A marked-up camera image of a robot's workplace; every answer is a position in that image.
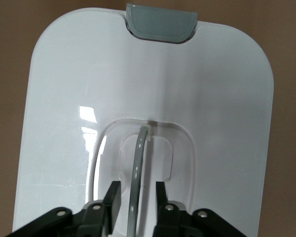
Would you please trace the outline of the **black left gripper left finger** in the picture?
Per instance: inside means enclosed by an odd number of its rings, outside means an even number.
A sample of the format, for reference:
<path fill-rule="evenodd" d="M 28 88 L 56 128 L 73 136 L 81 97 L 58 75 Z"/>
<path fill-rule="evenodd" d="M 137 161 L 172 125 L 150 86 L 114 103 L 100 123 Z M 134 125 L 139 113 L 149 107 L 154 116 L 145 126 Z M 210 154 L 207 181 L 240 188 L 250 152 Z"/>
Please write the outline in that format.
<path fill-rule="evenodd" d="M 121 207 L 121 182 L 113 181 L 103 200 L 90 201 L 76 214 L 54 208 L 9 237 L 107 237 L 113 233 Z"/>

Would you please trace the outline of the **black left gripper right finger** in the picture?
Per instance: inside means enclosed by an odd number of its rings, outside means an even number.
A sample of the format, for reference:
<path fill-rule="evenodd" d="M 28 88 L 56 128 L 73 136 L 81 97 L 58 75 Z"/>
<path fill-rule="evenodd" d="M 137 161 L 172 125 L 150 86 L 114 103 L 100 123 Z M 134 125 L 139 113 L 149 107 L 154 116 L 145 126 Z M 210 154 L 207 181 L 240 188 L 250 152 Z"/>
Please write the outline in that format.
<path fill-rule="evenodd" d="M 244 234 L 210 209 L 188 214 L 170 202 L 164 182 L 156 182 L 157 221 L 155 237 L 243 237 Z"/>

